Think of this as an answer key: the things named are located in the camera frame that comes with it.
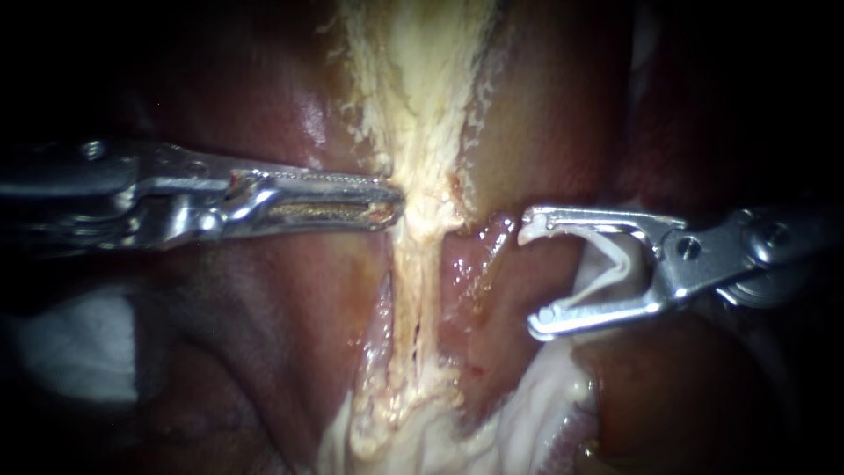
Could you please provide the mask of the left arm instrument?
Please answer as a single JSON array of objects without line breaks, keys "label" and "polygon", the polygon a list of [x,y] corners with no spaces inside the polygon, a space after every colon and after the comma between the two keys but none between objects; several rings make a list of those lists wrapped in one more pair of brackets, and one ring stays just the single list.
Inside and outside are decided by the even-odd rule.
[{"label": "left arm instrument", "polygon": [[231,186],[223,157],[163,142],[9,146],[1,243],[70,255],[165,249],[219,231]]}]

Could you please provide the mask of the right arm instrument jaw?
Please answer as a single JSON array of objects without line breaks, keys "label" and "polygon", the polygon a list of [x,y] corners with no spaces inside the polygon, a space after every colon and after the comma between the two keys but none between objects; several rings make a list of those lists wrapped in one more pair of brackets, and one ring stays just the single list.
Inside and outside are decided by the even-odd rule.
[{"label": "right arm instrument jaw", "polygon": [[541,307],[527,317],[530,335],[547,342],[575,333],[593,332],[662,314],[685,303],[688,291],[660,294],[648,290],[642,296],[622,301],[564,307],[561,300]]},{"label": "right arm instrument jaw", "polygon": [[688,222],[678,217],[631,209],[534,205],[521,216],[519,244],[549,238],[559,231],[589,230],[632,236],[659,254],[666,234],[687,226]]}]

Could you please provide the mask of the left arm instrument jaw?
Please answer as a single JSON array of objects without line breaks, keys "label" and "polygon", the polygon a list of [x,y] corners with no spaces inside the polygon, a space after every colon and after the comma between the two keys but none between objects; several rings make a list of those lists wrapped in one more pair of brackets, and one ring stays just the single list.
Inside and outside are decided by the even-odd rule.
[{"label": "left arm instrument jaw", "polygon": [[377,177],[336,172],[314,172],[296,169],[287,172],[269,172],[257,169],[235,169],[229,182],[229,198],[245,195],[258,186],[276,187],[302,195],[353,195],[373,198],[396,198],[397,189]]},{"label": "left arm instrument jaw", "polygon": [[224,236],[385,230],[404,212],[404,197],[379,184],[256,184],[226,202]]}]

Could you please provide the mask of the right arm instrument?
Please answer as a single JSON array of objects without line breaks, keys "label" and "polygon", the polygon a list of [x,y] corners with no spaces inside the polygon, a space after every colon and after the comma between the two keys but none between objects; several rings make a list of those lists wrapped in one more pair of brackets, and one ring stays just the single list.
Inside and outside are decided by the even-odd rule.
[{"label": "right arm instrument", "polygon": [[803,294],[843,241],[841,206],[742,208],[708,229],[663,239],[661,288],[671,303],[715,296],[770,309]]}]

